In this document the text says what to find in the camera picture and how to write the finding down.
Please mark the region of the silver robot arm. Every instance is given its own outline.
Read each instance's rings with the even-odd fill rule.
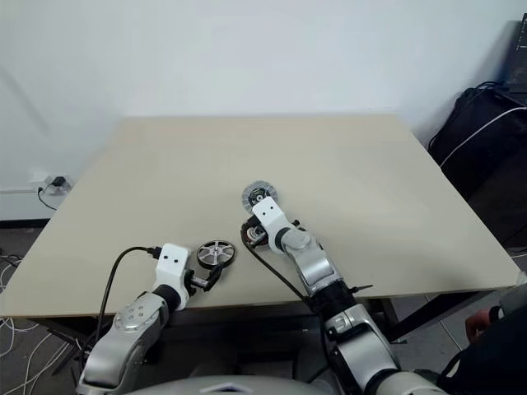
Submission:
[[[337,268],[308,231],[297,229],[272,197],[253,206],[250,219],[265,230],[272,251],[286,254],[323,319],[326,334],[336,342],[330,364],[347,392],[378,395],[444,393],[423,377],[402,372],[385,336],[362,304],[358,304]]]
[[[110,330],[91,350],[82,371],[77,393],[120,394],[132,391],[145,353],[157,341],[170,313],[182,310],[198,286],[210,290],[219,278],[211,272],[207,280],[187,269],[190,251],[165,244],[156,266],[152,292],[145,292],[115,316]]]

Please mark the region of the wall socket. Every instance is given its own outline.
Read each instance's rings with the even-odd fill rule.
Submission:
[[[46,188],[50,185],[55,177],[63,176],[66,179],[66,182],[69,184],[68,189],[49,187],[46,193],[57,194],[57,193],[67,193],[71,188],[73,188],[74,182],[69,174],[48,174],[45,172],[35,172],[33,177],[30,180],[30,186],[35,192],[38,192],[39,188]]]

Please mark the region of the beige table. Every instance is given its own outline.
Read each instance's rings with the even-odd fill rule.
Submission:
[[[7,316],[95,314],[110,268],[133,245],[237,247],[212,292],[190,307],[296,297],[243,248],[244,187],[274,185],[288,217],[314,232],[361,296],[511,286],[515,264],[391,115],[130,118],[46,226],[0,295]],[[291,264],[267,255],[300,286]],[[192,266],[197,267],[195,257]],[[128,255],[107,311],[150,290],[156,262]]]

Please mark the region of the white cable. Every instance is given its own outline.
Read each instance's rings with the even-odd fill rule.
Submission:
[[[518,109],[527,109],[527,107],[515,107],[514,109],[508,109],[507,111],[505,111],[504,113],[501,113],[499,114],[497,117],[495,117],[494,119],[488,121],[487,123],[485,123],[481,128],[479,128],[476,132],[472,133],[470,136],[468,136],[467,138],[465,138],[463,140],[463,142],[461,142],[456,148],[454,148],[454,150],[452,150],[452,152],[450,154],[448,154],[448,156],[441,162],[441,164],[439,165],[439,167],[443,167],[443,165],[448,161],[448,159],[454,155],[454,153],[459,150],[462,146],[464,146],[467,142],[469,142],[469,140],[476,136],[478,133],[480,133],[484,128],[486,128],[487,126],[489,125],[492,125],[493,123],[495,123],[499,118],[501,117],[505,117],[507,114],[510,114],[512,113],[513,111],[517,111]]]
[[[27,360],[26,378],[24,379],[25,383],[27,383],[27,378],[30,375],[31,359],[33,358],[33,355],[36,353],[36,351],[39,349],[39,347],[42,346],[42,344],[44,344],[44,342],[46,340],[48,340],[50,337],[51,337],[51,333],[48,333],[46,336],[44,336],[44,338],[39,342],[39,344],[36,345],[36,347],[31,352],[30,357]],[[26,395],[26,384],[24,384],[24,395]]]
[[[49,358],[48,362],[46,362],[46,365],[44,366],[45,369],[42,369],[38,374],[36,374],[35,376],[33,376],[33,379],[35,379],[35,381],[33,381],[33,383],[31,384],[31,388],[30,388],[30,392],[28,395],[31,395],[33,393],[33,389],[35,389],[35,386],[36,386],[36,382],[39,381],[39,378],[40,376],[49,368],[49,366],[47,366],[47,364],[54,359],[54,362],[60,358],[60,356],[66,351],[66,349],[68,348],[69,344],[67,343],[63,343],[63,345],[61,347],[59,347],[58,350],[55,351],[55,353],[51,356],[51,358]]]
[[[425,299],[427,300],[427,302],[430,302],[430,300],[428,299],[427,295],[425,295]],[[458,350],[460,350],[460,351],[463,350],[461,348],[461,346],[459,345],[459,343],[454,339],[454,336],[452,335],[452,333],[450,333],[450,331],[446,327],[445,323],[443,323],[442,319],[439,321],[439,323],[441,324],[441,326],[445,330],[446,336],[448,336],[450,338],[450,340],[455,344],[455,346],[458,347]]]
[[[7,265],[7,266],[5,266],[5,267],[3,268],[2,273],[0,274],[0,288],[2,288],[2,290],[6,287],[5,285],[3,285],[3,275],[5,274],[5,272],[7,272],[7,269],[8,269],[9,267],[10,267],[11,269],[14,269],[13,266],[11,266],[11,265]]]
[[[527,257],[527,253],[522,253],[521,255],[511,255],[511,258],[521,258],[521,257]]]
[[[11,330],[11,344],[9,345],[9,348],[7,350],[5,350],[2,354],[0,354],[0,358],[2,358],[3,356],[6,356],[7,354],[11,352],[11,350],[13,349],[14,342],[15,342],[15,331]]]
[[[31,383],[32,381],[36,380],[42,373],[44,373],[47,369],[49,369],[58,360],[58,358],[61,357],[61,355],[67,350],[67,348],[68,348],[67,346],[65,346],[65,347],[63,345],[60,346],[59,349],[58,349],[58,351],[60,351],[59,354],[57,356],[55,356],[55,357],[52,356],[52,358],[49,358],[48,362],[46,362],[46,365],[44,366],[44,368],[42,368],[41,371],[39,371],[37,374],[35,374],[31,379],[29,379],[29,380],[25,381],[24,383],[22,383],[22,384],[20,384],[20,385],[18,385],[16,387],[10,389],[9,391],[4,393],[3,395],[9,395],[10,393],[14,393],[17,389],[20,389],[20,388],[24,387],[25,385]]]
[[[39,326],[39,324],[36,323],[35,325],[33,325],[32,327],[29,327],[29,328],[17,328],[17,327],[15,327],[15,323],[13,322],[13,320],[11,318],[9,318],[9,319],[11,320],[12,326],[9,325],[8,323],[6,323],[6,326],[8,328],[12,329],[15,332],[25,333],[25,332],[29,332],[29,331],[31,331],[31,330],[33,330],[33,329],[35,329],[36,327]]]

